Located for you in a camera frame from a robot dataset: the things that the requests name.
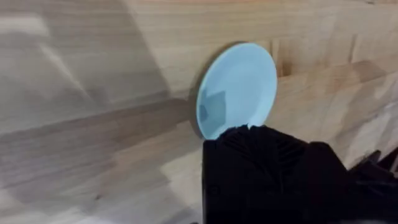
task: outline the ceramic plate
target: ceramic plate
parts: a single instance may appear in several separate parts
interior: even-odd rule
[[[197,121],[206,139],[216,139],[228,128],[261,126],[277,90],[275,63],[257,44],[237,44],[210,66],[200,85]]]

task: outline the wooden surface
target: wooden surface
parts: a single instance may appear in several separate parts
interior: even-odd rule
[[[201,223],[195,89],[235,42],[279,74],[266,124],[347,167],[398,146],[398,5],[3,0],[0,223]]]

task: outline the wood grain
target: wood grain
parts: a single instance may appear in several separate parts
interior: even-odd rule
[[[209,63],[256,42],[266,124],[347,167],[398,145],[395,1],[0,2],[0,223],[201,223],[194,107]]]

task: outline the light blue plate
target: light blue plate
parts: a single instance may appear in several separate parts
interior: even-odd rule
[[[197,121],[206,139],[247,124],[261,126],[274,104],[275,63],[257,44],[237,44],[210,66],[198,92]]]

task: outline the plate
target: plate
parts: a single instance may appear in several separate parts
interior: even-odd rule
[[[254,43],[237,44],[211,64],[199,87],[197,121],[205,139],[232,127],[261,126],[274,104],[275,63]]]

